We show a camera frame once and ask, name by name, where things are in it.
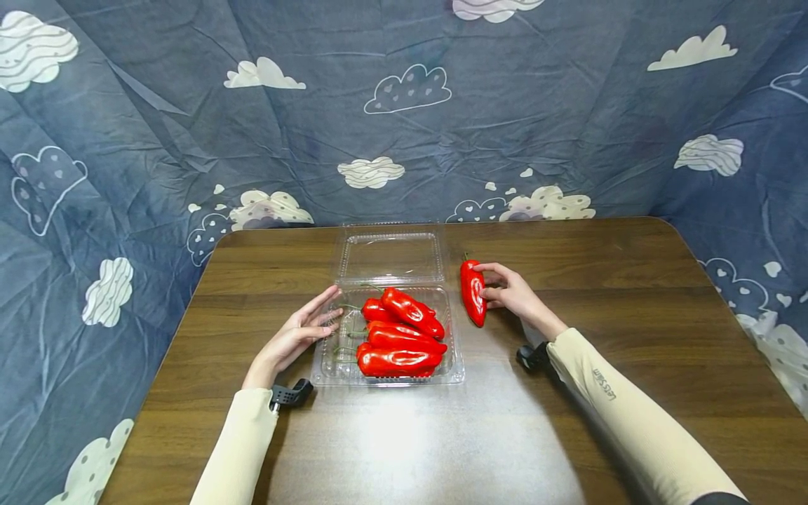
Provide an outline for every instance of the cloud pattern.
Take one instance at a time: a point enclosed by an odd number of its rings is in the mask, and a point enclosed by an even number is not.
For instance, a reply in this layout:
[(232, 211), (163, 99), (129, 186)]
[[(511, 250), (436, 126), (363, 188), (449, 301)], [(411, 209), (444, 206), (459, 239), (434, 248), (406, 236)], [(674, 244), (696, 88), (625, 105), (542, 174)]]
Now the cloud pattern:
[(564, 196), (558, 186), (541, 186), (530, 197), (517, 196), (507, 204), (500, 221), (542, 221), (553, 219), (590, 219), (595, 209), (589, 208), (586, 195)]
[(505, 210), (504, 198), (489, 198), (481, 204), (474, 200), (463, 200), (455, 207), (455, 212), (446, 218), (447, 223), (492, 222)]
[(737, 48), (724, 44), (726, 28), (719, 24), (707, 35), (704, 40), (699, 36), (692, 36), (679, 46), (678, 49), (669, 49), (659, 61), (648, 65), (648, 71), (678, 69), (684, 66), (697, 65), (705, 61), (717, 60), (734, 56)]
[(131, 419), (124, 419), (112, 430), (109, 440), (98, 438), (87, 444), (70, 466), (65, 490), (45, 505), (98, 503), (134, 425)]
[(795, 99), (808, 103), (808, 75), (805, 75), (808, 65), (798, 72), (778, 75), (768, 84), (770, 88), (782, 91)]
[(276, 227), (278, 223), (306, 223), (313, 225), (314, 219), (297, 203), (292, 195), (275, 191), (271, 195), (251, 189), (242, 193), (241, 207), (230, 211), (233, 231)]
[(755, 343), (786, 393), (808, 419), (808, 344), (787, 324), (780, 324)]
[(420, 63), (412, 65), (401, 77), (390, 75), (376, 84), (373, 98), (364, 105), (365, 114), (389, 114), (445, 102), (452, 98), (446, 79), (443, 67), (427, 72)]
[(210, 213), (202, 218), (202, 224), (188, 235), (185, 247), (191, 253), (191, 261), (197, 267), (213, 253), (213, 248), (229, 232), (230, 223), (227, 217), (219, 213)]
[(724, 177), (735, 175), (741, 168), (743, 142), (736, 138), (719, 141), (715, 135), (702, 135), (687, 141), (679, 149), (674, 168), (688, 166), (693, 170), (715, 170)]
[(51, 82), (59, 75), (59, 64), (77, 54), (72, 33), (33, 14), (11, 11), (0, 23), (0, 88), (20, 93), (32, 82)]
[(260, 57), (256, 63), (240, 61), (238, 72), (227, 73), (225, 87), (241, 88), (250, 86), (266, 86), (281, 90), (304, 90), (305, 83), (284, 76), (278, 64), (267, 57)]
[(389, 181), (399, 179), (404, 175), (404, 167), (393, 163), (393, 160), (386, 156), (381, 156), (371, 162), (366, 159), (356, 159), (351, 163), (340, 163), (337, 171), (345, 176), (348, 186), (372, 189), (384, 187)]
[(517, 11), (530, 11), (545, 0), (453, 0), (452, 10), (465, 21), (483, 17), (489, 23), (501, 23)]
[(733, 312), (754, 319), (761, 311), (766, 310), (766, 288), (756, 280), (738, 277), (735, 265), (730, 260), (712, 258), (699, 263)]
[(16, 154), (11, 165), (18, 174), (11, 180), (11, 198), (28, 217), (31, 231), (43, 237), (59, 204), (87, 178), (87, 167), (55, 145), (37, 154)]
[(132, 296), (132, 264), (126, 258), (105, 259), (99, 269), (100, 279), (87, 288), (82, 311), (84, 324), (101, 324), (112, 328), (120, 319), (120, 307)]

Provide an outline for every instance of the blue fabric backdrop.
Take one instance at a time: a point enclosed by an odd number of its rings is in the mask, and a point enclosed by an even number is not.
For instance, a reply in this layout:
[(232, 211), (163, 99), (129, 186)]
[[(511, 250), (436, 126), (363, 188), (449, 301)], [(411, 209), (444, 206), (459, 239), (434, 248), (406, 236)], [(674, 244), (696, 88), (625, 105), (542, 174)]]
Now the blue fabric backdrop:
[(5, 0), (0, 503), (98, 499), (237, 229), (661, 216), (808, 413), (805, 10)]

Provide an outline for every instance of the red bell pepper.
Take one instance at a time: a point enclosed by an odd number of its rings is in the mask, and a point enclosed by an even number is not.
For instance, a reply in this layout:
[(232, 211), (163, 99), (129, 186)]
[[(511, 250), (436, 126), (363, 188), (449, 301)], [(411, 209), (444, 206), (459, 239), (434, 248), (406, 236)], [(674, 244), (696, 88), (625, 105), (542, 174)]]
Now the red bell pepper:
[(378, 298), (368, 298), (362, 306), (362, 316), (365, 321), (399, 321), (395, 314), (391, 314), (381, 306), (381, 300)]
[(368, 377), (429, 377), (442, 359), (436, 352), (376, 349), (367, 342), (356, 349), (359, 370)]
[(368, 324), (368, 343), (378, 349), (402, 349), (444, 354), (446, 344), (436, 342), (419, 331), (394, 322), (373, 321)]
[(381, 294), (381, 306), (398, 316), (402, 322), (410, 324), (416, 330), (440, 340), (445, 335), (443, 325), (433, 314), (423, 309), (423, 304), (405, 292), (396, 288), (387, 288)]
[(465, 261), (460, 266), (460, 287), (466, 313), (474, 324), (482, 328), (486, 321), (488, 305), (480, 294), (486, 287), (486, 282), (482, 278), (482, 273), (474, 270), (474, 266), (479, 264), (476, 259), (469, 259), (468, 255), (465, 255)]

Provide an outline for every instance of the sleeve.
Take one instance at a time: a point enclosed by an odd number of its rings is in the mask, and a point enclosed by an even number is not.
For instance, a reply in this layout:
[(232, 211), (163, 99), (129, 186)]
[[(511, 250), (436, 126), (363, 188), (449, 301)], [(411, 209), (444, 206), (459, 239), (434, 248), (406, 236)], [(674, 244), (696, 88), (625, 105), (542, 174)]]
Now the sleeve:
[(699, 443), (575, 328), (548, 344), (547, 353), (562, 381), (596, 412), (643, 486), (662, 503), (735, 503), (697, 501), (713, 493), (730, 494), (742, 499), (737, 503), (747, 503)]
[(219, 440), (196, 485), (191, 505), (250, 505), (278, 414), (269, 409), (272, 391), (236, 393)]

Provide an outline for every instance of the left hand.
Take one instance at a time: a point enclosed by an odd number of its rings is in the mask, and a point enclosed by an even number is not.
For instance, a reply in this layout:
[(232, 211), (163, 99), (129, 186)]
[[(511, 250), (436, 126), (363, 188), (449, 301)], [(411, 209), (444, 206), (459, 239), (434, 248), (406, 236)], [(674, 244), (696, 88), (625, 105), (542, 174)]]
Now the left hand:
[(339, 327), (338, 322), (331, 326), (320, 325), (339, 317), (343, 310), (332, 310), (327, 314), (320, 312), (341, 294), (337, 286), (331, 286), (292, 314), (253, 360), (242, 389), (270, 389), (278, 373), (283, 372), (312, 343), (331, 335)]

